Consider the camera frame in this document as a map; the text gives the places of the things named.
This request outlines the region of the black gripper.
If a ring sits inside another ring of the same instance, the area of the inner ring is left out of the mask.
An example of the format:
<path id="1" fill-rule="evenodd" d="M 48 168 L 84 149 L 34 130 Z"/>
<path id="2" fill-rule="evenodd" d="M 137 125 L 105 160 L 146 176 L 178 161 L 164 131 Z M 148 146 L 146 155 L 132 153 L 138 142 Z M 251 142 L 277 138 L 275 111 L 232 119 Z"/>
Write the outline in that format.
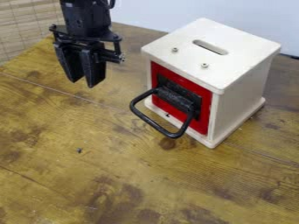
<path id="1" fill-rule="evenodd" d="M 49 27 L 49 31 L 54 39 L 60 41 L 53 43 L 53 48 L 66 78 L 70 82 L 76 82 L 85 76 L 88 87 L 93 88 L 105 79 L 105 61 L 121 63 L 125 60 L 120 49 L 120 41 L 122 38 L 110 30 L 104 31 L 98 37 L 74 36 L 68 33 L 65 25 L 56 24 Z M 84 49 L 80 51 L 80 47 L 70 44 L 82 43 L 89 45 L 102 42 L 110 42 L 114 47 L 113 50 L 101 50 L 101 58 L 105 61 L 100 60 L 98 54 L 92 50 Z"/>

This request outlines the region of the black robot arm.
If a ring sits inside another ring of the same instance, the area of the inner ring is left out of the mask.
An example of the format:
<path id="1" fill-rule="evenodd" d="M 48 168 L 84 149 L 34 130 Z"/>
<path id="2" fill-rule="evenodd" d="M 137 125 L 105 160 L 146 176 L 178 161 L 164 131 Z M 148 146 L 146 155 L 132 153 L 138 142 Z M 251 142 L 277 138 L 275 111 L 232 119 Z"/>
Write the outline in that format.
<path id="1" fill-rule="evenodd" d="M 110 31 L 116 0 L 60 0 L 65 25 L 52 24 L 53 49 L 70 82 L 85 78 L 93 88 L 106 76 L 106 63 L 121 63 L 121 37 Z"/>

